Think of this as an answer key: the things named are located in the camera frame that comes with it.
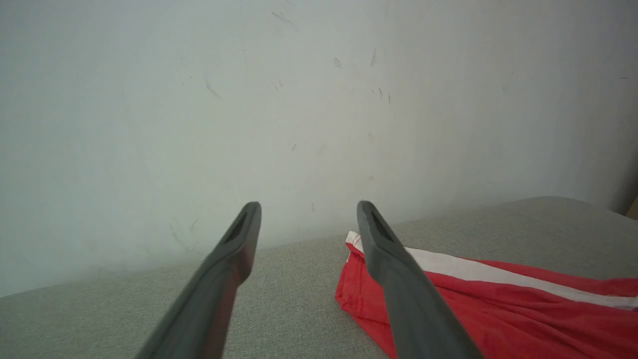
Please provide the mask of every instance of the red cloth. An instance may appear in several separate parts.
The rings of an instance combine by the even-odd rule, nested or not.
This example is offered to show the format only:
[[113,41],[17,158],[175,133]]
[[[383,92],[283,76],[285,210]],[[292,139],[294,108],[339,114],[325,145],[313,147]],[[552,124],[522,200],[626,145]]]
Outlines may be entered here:
[[[396,350],[383,289],[364,254],[343,267],[336,300],[390,357]],[[527,277],[605,296],[638,294],[638,279],[592,280],[529,266],[476,261]],[[447,304],[486,358],[638,358],[638,311],[575,302],[543,290],[431,273]]]

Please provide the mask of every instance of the couch cushion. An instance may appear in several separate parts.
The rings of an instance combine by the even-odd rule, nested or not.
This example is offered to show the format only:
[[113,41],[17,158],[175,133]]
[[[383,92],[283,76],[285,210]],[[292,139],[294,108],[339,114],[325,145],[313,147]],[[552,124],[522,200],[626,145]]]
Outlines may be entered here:
[[[595,278],[638,276],[638,224],[571,199],[526,199],[393,228],[407,247]],[[334,299],[344,240],[259,250],[237,293],[225,358],[385,357]],[[195,268],[0,298],[0,358],[131,358]]]

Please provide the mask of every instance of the white wall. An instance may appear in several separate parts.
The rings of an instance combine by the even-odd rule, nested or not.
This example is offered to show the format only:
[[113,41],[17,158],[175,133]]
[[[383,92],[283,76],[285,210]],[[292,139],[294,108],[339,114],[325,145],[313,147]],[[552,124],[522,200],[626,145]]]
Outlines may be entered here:
[[356,229],[362,198],[391,222],[533,195],[626,208],[637,10],[3,1],[0,295],[201,258],[250,200],[261,247]]

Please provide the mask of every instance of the white stripe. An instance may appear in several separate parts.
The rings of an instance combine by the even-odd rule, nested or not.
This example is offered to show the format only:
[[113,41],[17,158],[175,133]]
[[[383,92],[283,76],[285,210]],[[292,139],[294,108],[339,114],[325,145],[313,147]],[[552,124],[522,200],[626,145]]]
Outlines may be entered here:
[[[352,244],[363,253],[361,236],[350,231],[346,243]],[[463,280],[479,280],[482,282],[512,284],[519,287],[529,287],[551,293],[556,296],[606,307],[633,310],[638,307],[638,296],[605,296],[601,294],[580,291],[552,282],[527,277],[511,271],[488,266],[487,264],[470,261],[463,258],[448,256],[447,254],[428,252],[426,250],[407,248],[408,253],[419,264],[422,270],[449,275]]]

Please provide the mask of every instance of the gray couch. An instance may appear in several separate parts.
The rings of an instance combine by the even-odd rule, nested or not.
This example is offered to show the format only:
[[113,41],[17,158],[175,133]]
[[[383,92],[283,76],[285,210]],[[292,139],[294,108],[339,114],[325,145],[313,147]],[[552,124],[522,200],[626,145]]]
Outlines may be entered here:
[[[638,276],[638,223],[572,199],[525,199],[393,228],[407,247],[596,279]],[[385,357],[334,299],[345,236],[257,252],[225,358]],[[131,358],[196,267],[0,298],[0,358]]]

